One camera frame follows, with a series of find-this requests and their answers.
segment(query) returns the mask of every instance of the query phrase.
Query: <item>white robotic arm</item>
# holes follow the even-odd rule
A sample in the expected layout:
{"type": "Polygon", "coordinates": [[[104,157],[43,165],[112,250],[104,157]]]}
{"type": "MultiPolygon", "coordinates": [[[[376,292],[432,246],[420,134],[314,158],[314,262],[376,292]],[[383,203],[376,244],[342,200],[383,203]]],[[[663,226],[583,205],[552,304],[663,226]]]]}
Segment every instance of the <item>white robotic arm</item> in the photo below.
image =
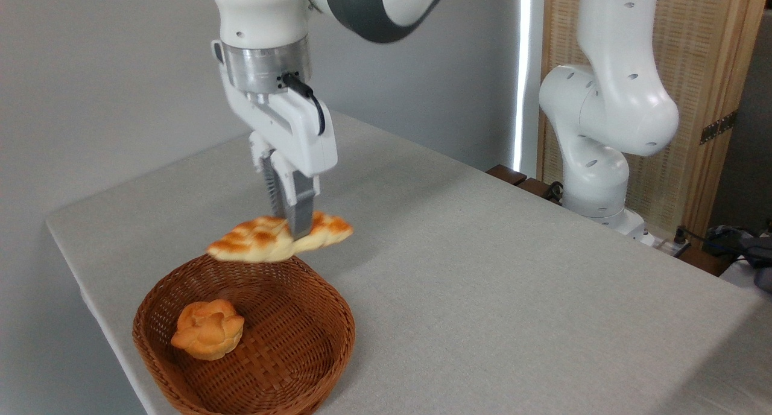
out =
{"type": "Polygon", "coordinates": [[[311,230],[319,175],[337,164],[330,112],[306,85],[311,77],[312,9],[373,42],[394,42],[438,0],[215,0],[220,40],[212,42],[232,110],[253,130],[253,160],[278,217],[295,239],[311,230]]]}
{"type": "MultiPolygon", "coordinates": [[[[309,14],[316,8],[369,41],[394,42],[438,1],[215,0],[213,46],[229,104],[254,129],[256,167],[296,238],[311,228],[319,174],[337,163],[330,113],[304,83],[309,14]]],[[[592,66],[559,66],[540,91],[563,153],[565,206],[631,236],[643,222],[624,208],[629,170],[620,150],[650,156],[678,126],[654,64],[654,8],[656,0],[581,0],[578,37],[592,66]]]]}
{"type": "Polygon", "coordinates": [[[656,0],[580,0],[578,40],[591,67],[567,65],[544,79],[540,104],[563,156],[563,205],[642,239],[625,209],[625,156],[651,156],[678,129],[676,104],[654,64],[656,0]]]}

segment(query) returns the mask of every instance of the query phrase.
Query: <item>bread roll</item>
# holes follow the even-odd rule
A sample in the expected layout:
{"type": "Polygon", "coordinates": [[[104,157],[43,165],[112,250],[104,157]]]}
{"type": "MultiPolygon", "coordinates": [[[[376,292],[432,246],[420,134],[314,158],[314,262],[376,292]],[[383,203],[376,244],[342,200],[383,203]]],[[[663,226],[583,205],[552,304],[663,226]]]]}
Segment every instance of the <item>bread roll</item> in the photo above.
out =
{"type": "Polygon", "coordinates": [[[287,220],[259,217],[240,223],[207,248],[219,261],[276,263],[296,253],[337,244],[353,234],[353,228],[340,217],[314,212],[309,235],[294,240],[287,220]]]}
{"type": "Polygon", "coordinates": [[[244,318],[228,300],[193,302],[177,319],[171,344],[197,360],[214,361],[235,349],[243,330],[244,318]]]}

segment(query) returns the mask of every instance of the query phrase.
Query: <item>brown basket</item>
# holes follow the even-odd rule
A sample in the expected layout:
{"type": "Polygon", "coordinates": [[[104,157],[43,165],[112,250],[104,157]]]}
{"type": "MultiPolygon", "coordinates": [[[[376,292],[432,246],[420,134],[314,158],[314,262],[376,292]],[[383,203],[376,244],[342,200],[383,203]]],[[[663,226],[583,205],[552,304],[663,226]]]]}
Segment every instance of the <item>brown basket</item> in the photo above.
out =
{"type": "Polygon", "coordinates": [[[330,395],[355,325],[336,289],[298,258],[275,264],[199,256],[166,275],[134,317],[133,340],[172,406],[185,414],[307,414],[330,395]],[[182,308],[229,300],[244,316],[233,352],[200,361],[171,345],[182,308]]]}

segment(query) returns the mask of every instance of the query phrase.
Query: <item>table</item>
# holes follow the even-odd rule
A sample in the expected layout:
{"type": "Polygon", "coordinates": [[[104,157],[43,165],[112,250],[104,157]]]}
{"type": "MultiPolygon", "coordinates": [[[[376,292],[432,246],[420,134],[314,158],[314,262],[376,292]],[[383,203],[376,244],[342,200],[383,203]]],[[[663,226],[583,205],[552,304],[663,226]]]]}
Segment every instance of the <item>table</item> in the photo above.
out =
{"type": "MultiPolygon", "coordinates": [[[[347,299],[355,353],[318,413],[772,413],[772,305],[441,154],[334,115],[317,208],[356,233],[301,258],[347,299]]],[[[131,341],[174,267],[268,214],[246,137],[47,219],[148,413],[131,341]]]]}

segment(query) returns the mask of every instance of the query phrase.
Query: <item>white wall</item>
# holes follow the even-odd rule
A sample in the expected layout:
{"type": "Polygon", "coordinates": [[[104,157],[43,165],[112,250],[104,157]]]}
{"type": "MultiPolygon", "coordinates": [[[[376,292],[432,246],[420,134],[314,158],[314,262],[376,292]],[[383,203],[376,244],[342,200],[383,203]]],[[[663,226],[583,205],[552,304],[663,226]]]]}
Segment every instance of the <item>white wall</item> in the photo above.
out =
{"type": "MultiPolygon", "coordinates": [[[[444,0],[394,46],[317,17],[312,83],[463,162],[505,162],[514,2],[444,0]]],[[[43,220],[246,132],[209,55],[216,8],[0,0],[0,17],[0,413],[142,413],[43,220]]]]}

